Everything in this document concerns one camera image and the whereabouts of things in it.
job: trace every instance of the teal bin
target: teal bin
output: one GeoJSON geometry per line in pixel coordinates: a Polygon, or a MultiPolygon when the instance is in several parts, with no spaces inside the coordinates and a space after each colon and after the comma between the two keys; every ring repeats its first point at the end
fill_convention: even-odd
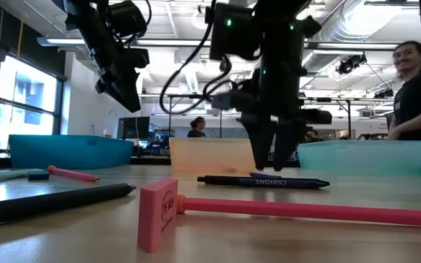
{"type": "Polygon", "coordinates": [[[338,174],[421,175],[419,141],[330,141],[298,146],[303,169],[338,174]]]}
{"type": "Polygon", "coordinates": [[[130,164],[133,142],[91,135],[10,135],[13,168],[100,169],[130,164]]]}

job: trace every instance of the computer screen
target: computer screen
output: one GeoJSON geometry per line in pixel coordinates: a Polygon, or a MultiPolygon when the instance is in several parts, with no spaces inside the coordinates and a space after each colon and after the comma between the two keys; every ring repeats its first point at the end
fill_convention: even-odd
{"type": "Polygon", "coordinates": [[[149,117],[120,118],[118,122],[118,138],[149,138],[149,121],[149,117]]]}
{"type": "Polygon", "coordinates": [[[142,149],[146,149],[148,145],[149,145],[149,142],[148,141],[139,141],[139,146],[142,149]]]}

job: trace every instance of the ceiling light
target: ceiling light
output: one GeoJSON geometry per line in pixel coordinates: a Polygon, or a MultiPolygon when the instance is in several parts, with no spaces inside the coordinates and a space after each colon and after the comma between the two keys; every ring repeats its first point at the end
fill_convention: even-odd
{"type": "Polygon", "coordinates": [[[315,4],[310,4],[306,7],[302,12],[297,15],[297,20],[303,20],[307,18],[309,15],[315,16],[315,12],[326,7],[325,3],[319,2],[315,4]]]}
{"type": "Polygon", "coordinates": [[[140,98],[159,98],[160,94],[139,94],[140,98]]]}
{"type": "Polygon", "coordinates": [[[345,51],[345,50],[314,50],[313,53],[320,55],[363,55],[361,51],[345,51]]]}
{"type": "MultiPolygon", "coordinates": [[[[38,43],[44,47],[84,45],[82,39],[47,39],[38,37],[38,43]]],[[[137,46],[141,47],[196,47],[199,40],[173,40],[173,39],[139,39],[137,46]]],[[[305,42],[306,50],[332,51],[393,51],[398,43],[376,43],[376,42],[305,42]]],[[[204,47],[210,47],[211,41],[204,42],[204,47]]]]}

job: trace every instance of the black t-shirt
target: black t-shirt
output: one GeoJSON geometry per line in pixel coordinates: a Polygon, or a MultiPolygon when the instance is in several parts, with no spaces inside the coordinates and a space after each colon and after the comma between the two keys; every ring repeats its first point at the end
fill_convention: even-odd
{"type": "MultiPolygon", "coordinates": [[[[421,73],[404,83],[394,98],[396,125],[421,114],[421,73]]],[[[401,134],[400,140],[421,140],[421,129],[401,134]]]]}
{"type": "Polygon", "coordinates": [[[198,131],[196,129],[192,129],[188,132],[188,138],[199,138],[199,137],[205,137],[205,133],[202,131],[198,131]]]}

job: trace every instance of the table surface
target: table surface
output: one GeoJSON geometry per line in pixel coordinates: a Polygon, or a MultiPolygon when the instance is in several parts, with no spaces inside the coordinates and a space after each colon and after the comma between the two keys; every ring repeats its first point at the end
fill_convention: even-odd
{"type": "MultiPolygon", "coordinates": [[[[53,176],[49,182],[0,182],[0,200],[171,176],[168,166],[101,169],[99,183],[53,176]]],[[[284,177],[319,178],[324,190],[204,186],[173,175],[188,197],[421,209],[421,176],[339,176],[285,169],[284,177]]],[[[0,225],[0,262],[421,262],[421,227],[188,212],[159,250],[137,249],[139,189],[128,197],[0,225]]]]}

